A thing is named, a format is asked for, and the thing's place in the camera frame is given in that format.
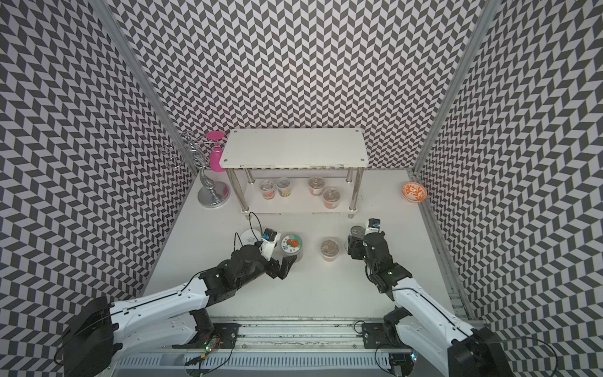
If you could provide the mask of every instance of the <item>chevron pattern wall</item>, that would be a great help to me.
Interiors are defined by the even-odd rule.
[[[484,0],[108,0],[180,130],[362,127],[412,166]]]
[[[0,375],[48,376],[70,314],[140,292],[192,177],[84,0],[0,15]]]
[[[603,1],[499,11],[421,175],[478,314],[603,376]],[[518,375],[554,368],[505,347]]]

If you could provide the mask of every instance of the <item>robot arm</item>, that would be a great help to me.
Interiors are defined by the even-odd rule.
[[[384,317],[392,346],[415,349],[444,376],[513,376],[497,335],[475,329],[429,295],[390,255],[380,221],[369,219],[363,238],[349,236],[348,254],[364,260],[368,280],[396,303]]]
[[[272,258],[279,238],[266,229],[255,245],[242,246],[188,283],[159,293],[113,304],[106,297],[91,300],[63,334],[65,375],[93,377],[127,355],[209,340],[213,325],[205,308],[234,296],[264,273],[273,279],[287,276],[297,257],[285,257],[281,264]]]

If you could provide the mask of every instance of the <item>colorful label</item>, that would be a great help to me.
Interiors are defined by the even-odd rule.
[[[302,239],[295,234],[290,234],[283,238],[280,244],[285,253],[295,253],[302,247]]]

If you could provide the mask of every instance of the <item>metal profile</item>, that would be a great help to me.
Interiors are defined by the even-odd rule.
[[[501,3],[501,0],[486,0],[484,10],[479,15],[478,22],[475,25],[475,29],[471,34],[471,38],[469,39],[467,48],[461,56],[461,61],[458,63],[458,68],[456,69],[456,72],[452,77],[452,81],[450,82],[450,86],[448,87],[448,90],[444,95],[442,105],[438,110],[434,123],[429,128],[429,132],[427,133],[427,137],[425,138],[425,143],[419,151],[417,161],[415,162],[415,165],[412,168],[414,174],[419,174],[421,169],[423,168],[423,164],[425,164],[425,161],[427,161],[427,157],[429,156],[429,153],[431,152],[434,143],[438,138],[438,135],[440,134],[440,130],[444,125],[444,121],[448,117],[448,113],[450,112],[450,108],[454,103],[456,95],[461,89],[461,85],[465,80],[467,74],[469,73],[469,69],[473,64],[473,59],[475,58],[475,55],[477,55],[479,48],[481,47],[482,41],[488,34],[488,29],[494,21],[494,16],[496,15]]]
[[[132,49],[130,48],[130,44],[125,39],[121,28],[118,26],[117,22],[113,18],[113,13],[109,9],[109,6],[104,0],[89,0],[88,3],[94,10],[94,14],[103,24],[104,29],[107,31],[107,34],[111,38],[111,41],[119,51],[121,58],[124,59],[126,67],[129,68],[130,72],[132,72],[132,76],[134,76],[134,79],[138,82],[138,85],[140,85],[140,89],[142,90],[144,95],[147,96],[151,107],[153,108],[153,110],[155,110],[155,113],[157,114],[161,125],[165,129],[172,143],[174,144],[175,149],[182,155],[185,164],[190,169],[190,171],[196,173],[197,167],[195,166],[194,158],[191,152],[187,148],[183,148],[184,143],[180,138],[180,133],[176,129],[176,126],[172,122],[172,119],[168,115],[168,112],[165,110],[165,107],[159,99],[157,92],[155,92],[155,88],[153,88],[153,85],[149,81],[149,78],[143,71],[140,62],[134,55]]]

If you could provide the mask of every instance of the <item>mounting plate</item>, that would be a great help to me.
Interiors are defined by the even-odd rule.
[[[389,349],[410,349],[403,344],[400,347],[392,346],[387,343],[383,323],[363,323],[362,324],[362,340],[365,349],[389,348]]]

